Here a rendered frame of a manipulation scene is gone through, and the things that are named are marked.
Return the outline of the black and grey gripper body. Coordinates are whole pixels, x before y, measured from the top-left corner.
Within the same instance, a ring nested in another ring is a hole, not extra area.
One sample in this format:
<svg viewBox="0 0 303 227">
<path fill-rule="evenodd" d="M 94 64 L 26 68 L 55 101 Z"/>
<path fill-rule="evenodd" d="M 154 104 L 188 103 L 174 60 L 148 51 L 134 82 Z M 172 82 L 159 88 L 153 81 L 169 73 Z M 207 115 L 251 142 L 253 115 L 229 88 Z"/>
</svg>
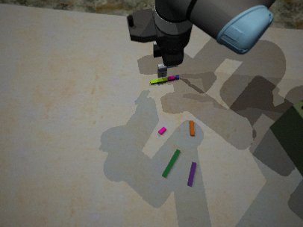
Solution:
<svg viewBox="0 0 303 227">
<path fill-rule="evenodd" d="M 190 41 L 193 27 L 190 21 L 174 24 L 167 22 L 159 18 L 154 3 L 153 11 L 151 8 L 138 10 L 127 16 L 127 22 L 131 41 L 140 43 L 156 41 L 165 66 L 182 64 L 184 48 Z"/>
</svg>

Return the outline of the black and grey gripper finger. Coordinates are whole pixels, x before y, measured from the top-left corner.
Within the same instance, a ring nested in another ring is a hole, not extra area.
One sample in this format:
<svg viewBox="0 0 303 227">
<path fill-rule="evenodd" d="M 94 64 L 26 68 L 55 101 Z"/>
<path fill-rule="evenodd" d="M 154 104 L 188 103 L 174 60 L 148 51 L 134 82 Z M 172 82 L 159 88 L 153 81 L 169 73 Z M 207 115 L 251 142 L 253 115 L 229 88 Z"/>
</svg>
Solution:
<svg viewBox="0 0 303 227">
<path fill-rule="evenodd" d="M 156 41 L 153 42 L 153 56 L 162 57 L 160 47 L 157 45 Z"/>
<path fill-rule="evenodd" d="M 172 67 L 177 67 L 178 65 L 175 66 L 165 66 L 163 63 L 158 64 L 158 70 L 157 70 L 157 76 L 158 78 L 166 77 L 167 74 L 167 69 L 172 68 Z"/>
</svg>

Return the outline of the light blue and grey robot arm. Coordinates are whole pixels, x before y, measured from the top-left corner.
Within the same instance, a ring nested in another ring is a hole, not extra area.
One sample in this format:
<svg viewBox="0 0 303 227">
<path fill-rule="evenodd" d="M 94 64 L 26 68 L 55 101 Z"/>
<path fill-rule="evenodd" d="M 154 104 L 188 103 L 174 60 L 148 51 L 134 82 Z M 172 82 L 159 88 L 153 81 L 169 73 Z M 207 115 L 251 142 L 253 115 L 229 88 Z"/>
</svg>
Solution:
<svg viewBox="0 0 303 227">
<path fill-rule="evenodd" d="M 274 16 L 268 9 L 274 2 L 275 0 L 155 0 L 155 9 L 167 22 L 180 23 L 188 20 L 218 44 L 244 55 L 272 23 Z"/>
</svg>

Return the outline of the lime green rectangular bar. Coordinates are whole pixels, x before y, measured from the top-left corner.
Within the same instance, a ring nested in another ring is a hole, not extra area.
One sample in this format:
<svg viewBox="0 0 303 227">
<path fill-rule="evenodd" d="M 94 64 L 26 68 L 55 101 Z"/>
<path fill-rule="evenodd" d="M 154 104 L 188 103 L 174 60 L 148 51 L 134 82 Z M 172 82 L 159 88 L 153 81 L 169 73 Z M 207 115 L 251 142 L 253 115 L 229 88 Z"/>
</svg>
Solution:
<svg viewBox="0 0 303 227">
<path fill-rule="evenodd" d="M 163 83 L 163 82 L 167 82 L 167 81 L 168 81 L 167 77 L 150 80 L 151 84 L 159 84 L 159 83 Z"/>
</svg>

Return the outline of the magenta rectangular block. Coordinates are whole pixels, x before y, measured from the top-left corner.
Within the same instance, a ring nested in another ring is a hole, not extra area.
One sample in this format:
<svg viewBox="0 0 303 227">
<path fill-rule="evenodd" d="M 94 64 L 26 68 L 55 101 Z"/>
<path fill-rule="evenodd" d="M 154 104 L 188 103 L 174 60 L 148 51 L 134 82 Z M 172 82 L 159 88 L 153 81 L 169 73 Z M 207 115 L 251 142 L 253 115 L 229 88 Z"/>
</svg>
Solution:
<svg viewBox="0 0 303 227">
<path fill-rule="evenodd" d="M 169 76 L 168 77 L 168 81 L 174 81 L 175 80 L 175 76 Z"/>
</svg>

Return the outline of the green rod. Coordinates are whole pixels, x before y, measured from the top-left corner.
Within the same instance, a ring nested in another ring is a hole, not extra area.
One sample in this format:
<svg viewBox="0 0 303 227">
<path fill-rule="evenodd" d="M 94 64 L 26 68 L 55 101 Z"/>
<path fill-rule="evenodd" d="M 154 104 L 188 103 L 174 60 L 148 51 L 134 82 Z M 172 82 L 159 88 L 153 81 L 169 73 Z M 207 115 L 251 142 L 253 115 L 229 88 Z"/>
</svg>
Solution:
<svg viewBox="0 0 303 227">
<path fill-rule="evenodd" d="M 173 155 L 171 161 L 169 162 L 167 168 L 165 169 L 164 173 L 163 173 L 163 177 L 165 178 L 166 175 L 168 174 L 169 170 L 171 169 L 173 163 L 175 162 L 175 159 L 178 157 L 178 154 L 179 154 L 180 150 L 176 150 L 175 154 Z"/>
</svg>

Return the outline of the small magenta block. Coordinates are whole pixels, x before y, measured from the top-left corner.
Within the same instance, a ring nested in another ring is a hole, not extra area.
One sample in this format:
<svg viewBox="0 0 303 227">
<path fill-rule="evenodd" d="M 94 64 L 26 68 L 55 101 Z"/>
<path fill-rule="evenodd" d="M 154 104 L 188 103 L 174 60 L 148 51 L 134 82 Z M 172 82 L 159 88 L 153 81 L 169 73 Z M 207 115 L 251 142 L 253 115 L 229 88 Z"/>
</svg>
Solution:
<svg viewBox="0 0 303 227">
<path fill-rule="evenodd" d="M 164 127 L 162 127 L 162 129 L 159 130 L 159 133 L 162 134 L 163 132 L 165 132 L 165 130 L 166 130 L 166 129 L 165 129 Z"/>
</svg>

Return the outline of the purple rod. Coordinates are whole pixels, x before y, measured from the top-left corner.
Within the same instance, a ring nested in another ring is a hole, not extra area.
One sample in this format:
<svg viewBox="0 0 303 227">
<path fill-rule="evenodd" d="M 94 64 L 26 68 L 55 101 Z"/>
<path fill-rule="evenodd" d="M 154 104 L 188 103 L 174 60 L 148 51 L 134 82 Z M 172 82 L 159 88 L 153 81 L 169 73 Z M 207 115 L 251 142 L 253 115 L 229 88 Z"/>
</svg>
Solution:
<svg viewBox="0 0 303 227">
<path fill-rule="evenodd" d="M 188 184 L 187 184 L 188 186 L 192 186 L 195 169 L 196 169 L 196 163 L 192 162 L 192 166 L 191 166 L 191 170 L 190 170 L 190 177 L 189 177 Z"/>
</svg>

